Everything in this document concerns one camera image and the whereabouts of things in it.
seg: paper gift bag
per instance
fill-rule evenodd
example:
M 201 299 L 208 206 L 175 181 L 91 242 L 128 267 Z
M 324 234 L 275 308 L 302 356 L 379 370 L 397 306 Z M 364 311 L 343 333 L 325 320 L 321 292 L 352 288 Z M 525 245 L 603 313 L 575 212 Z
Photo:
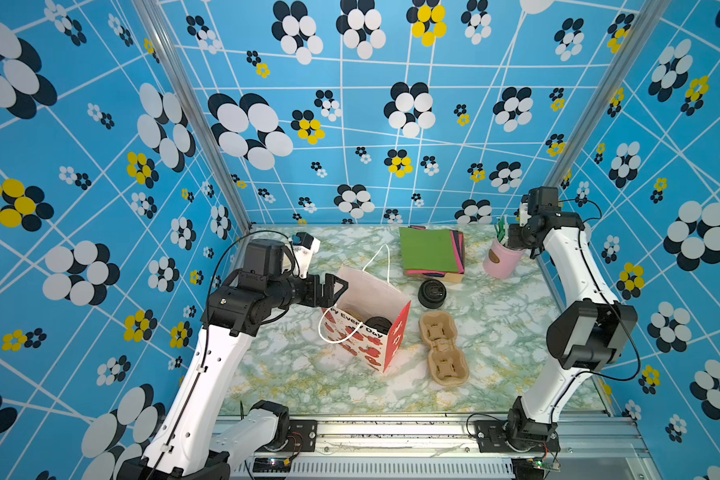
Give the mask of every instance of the paper gift bag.
M 411 299 L 389 283 L 389 269 L 385 282 L 365 271 L 368 264 L 363 270 L 348 266 L 339 269 L 338 277 L 346 280 L 349 287 L 334 306 L 323 309 L 318 328 L 324 340 L 338 344 L 374 370 L 384 372 L 403 341 Z M 392 322 L 388 334 L 362 324 L 362 320 L 374 316 Z

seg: green paper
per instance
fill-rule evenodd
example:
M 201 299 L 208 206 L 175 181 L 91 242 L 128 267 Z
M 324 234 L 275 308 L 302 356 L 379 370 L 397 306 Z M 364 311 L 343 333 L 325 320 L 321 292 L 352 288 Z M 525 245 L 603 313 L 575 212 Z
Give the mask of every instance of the green paper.
M 458 272 L 450 230 L 400 229 L 404 270 Z

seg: stack of colored paper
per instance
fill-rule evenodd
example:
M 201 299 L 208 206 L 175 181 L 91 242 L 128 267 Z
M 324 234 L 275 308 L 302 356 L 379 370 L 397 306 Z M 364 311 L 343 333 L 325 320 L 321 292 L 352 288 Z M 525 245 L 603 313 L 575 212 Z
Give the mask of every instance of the stack of colored paper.
M 403 271 L 408 276 L 461 283 L 464 276 L 464 234 L 457 230 L 400 229 Z

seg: white bag handle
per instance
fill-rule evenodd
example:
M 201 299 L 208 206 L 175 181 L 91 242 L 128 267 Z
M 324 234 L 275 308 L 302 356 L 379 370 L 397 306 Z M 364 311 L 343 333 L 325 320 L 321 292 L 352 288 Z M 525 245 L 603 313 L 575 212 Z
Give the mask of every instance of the white bag handle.
M 360 330 L 360 327 L 364 325 L 363 322 L 359 322 L 359 323 L 356 325 L 355 329 L 352 331 L 352 333 L 350 333 L 349 335 L 347 335 L 347 336 L 344 337 L 343 339 L 341 339 L 341 340 L 329 340 L 329 339 L 325 338 L 325 337 L 322 335 L 322 319 L 326 318 L 326 313 L 328 313 L 328 310 L 329 310 L 329 309 L 326 309 L 326 311 L 322 313 L 322 315 L 320 316 L 320 321 L 319 321 L 319 323 L 317 324 L 317 333 L 318 333 L 318 335 L 320 335 L 320 338 L 322 338 L 323 340 L 325 340 L 325 341 L 328 342 L 328 343 L 342 343 L 342 342 L 346 342 L 347 340 L 349 340 L 349 337 L 355 335 L 355 333 L 356 333 L 358 330 Z
M 376 254 L 371 257 L 371 259 L 368 261 L 367 264 L 365 264 L 365 266 L 362 268 L 362 271 L 365 272 L 365 269 L 368 268 L 368 265 L 370 265 L 371 262 L 374 261 L 374 259 L 376 258 L 376 255 L 378 255 L 378 254 L 382 251 L 382 248 L 384 248 L 384 247 L 387 248 L 387 284 L 389 284 L 389 268 L 390 268 L 390 266 L 392 265 L 392 261 L 390 260 L 389 245 L 387 245 L 387 244 L 381 245 L 381 246 L 378 248 L 378 250 L 376 250 Z

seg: wall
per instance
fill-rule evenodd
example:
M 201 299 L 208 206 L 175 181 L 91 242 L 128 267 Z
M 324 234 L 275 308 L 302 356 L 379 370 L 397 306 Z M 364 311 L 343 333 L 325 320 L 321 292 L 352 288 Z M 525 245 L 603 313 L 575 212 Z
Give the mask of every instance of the wall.
M 608 381 L 611 399 L 636 419 L 664 478 L 713 480 L 720 478 L 720 3 L 674 0 L 614 97 L 561 192 L 578 199 L 564 205 L 584 218 L 598 216 L 592 203 L 603 209 L 604 218 L 590 222 L 590 247 L 640 318 L 641 373 Z M 605 373 L 629 377 L 634 359 L 628 346 Z
M 246 209 L 265 224 L 512 214 L 641 5 L 160 4 Z
M 0 2 L 0 478 L 140 456 L 229 244 L 130 2 L 64 6 Z

